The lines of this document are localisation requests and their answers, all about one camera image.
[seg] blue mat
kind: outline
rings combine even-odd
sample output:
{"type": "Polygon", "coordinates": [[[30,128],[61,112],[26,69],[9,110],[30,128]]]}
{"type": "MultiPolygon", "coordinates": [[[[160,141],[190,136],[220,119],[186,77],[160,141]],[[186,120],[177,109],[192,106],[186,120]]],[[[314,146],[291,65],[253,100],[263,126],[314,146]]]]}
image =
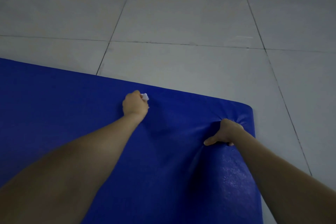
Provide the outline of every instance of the blue mat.
{"type": "Polygon", "coordinates": [[[122,116],[127,93],[149,95],[82,223],[261,224],[260,193],[235,147],[203,146],[229,118],[254,135],[242,103],[0,59],[0,186],[49,151],[122,116]]]}

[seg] white object in hand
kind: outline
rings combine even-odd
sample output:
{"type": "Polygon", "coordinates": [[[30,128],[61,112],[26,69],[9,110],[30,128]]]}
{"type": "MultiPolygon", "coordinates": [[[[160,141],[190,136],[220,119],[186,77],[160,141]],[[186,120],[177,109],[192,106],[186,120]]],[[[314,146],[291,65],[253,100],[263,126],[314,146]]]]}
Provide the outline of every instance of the white object in hand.
{"type": "Polygon", "coordinates": [[[147,93],[141,94],[142,95],[142,100],[148,101],[149,97],[147,95],[147,93]]]}

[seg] hand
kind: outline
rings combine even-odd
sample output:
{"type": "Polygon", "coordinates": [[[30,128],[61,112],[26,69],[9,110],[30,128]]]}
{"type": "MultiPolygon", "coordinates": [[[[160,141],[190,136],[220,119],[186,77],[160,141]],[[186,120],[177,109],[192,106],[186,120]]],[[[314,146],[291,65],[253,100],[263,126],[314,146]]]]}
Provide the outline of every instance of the hand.
{"type": "Polygon", "coordinates": [[[147,101],[142,100],[142,95],[138,90],[127,94],[125,100],[123,101],[123,112],[125,116],[129,114],[136,114],[143,119],[148,112],[148,108],[147,101]]]}
{"type": "Polygon", "coordinates": [[[220,129],[218,132],[214,136],[205,140],[204,145],[209,146],[216,142],[224,142],[229,143],[229,146],[232,146],[232,138],[234,137],[235,132],[239,132],[241,130],[244,130],[242,125],[228,119],[223,119],[220,122],[220,129]]]}

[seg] forearm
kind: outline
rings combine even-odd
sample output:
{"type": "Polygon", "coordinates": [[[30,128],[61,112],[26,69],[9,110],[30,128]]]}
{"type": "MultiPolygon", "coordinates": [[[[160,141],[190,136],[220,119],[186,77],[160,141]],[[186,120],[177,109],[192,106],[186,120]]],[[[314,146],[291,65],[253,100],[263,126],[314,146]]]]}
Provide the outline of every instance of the forearm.
{"type": "Polygon", "coordinates": [[[0,222],[79,223],[141,120],[124,116],[24,169],[0,190],[0,222]]]}
{"type": "Polygon", "coordinates": [[[244,130],[231,136],[278,224],[336,223],[336,193],[244,130]]]}

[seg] gray floor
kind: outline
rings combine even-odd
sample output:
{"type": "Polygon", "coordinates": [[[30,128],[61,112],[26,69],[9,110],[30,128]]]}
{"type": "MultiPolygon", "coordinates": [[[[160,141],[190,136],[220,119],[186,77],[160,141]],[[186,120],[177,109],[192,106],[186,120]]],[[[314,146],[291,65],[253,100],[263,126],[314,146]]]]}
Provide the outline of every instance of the gray floor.
{"type": "MultiPolygon", "coordinates": [[[[336,189],[335,0],[0,0],[0,57],[250,105],[336,189]]],[[[263,203],[265,224],[275,223],[263,203]]]]}

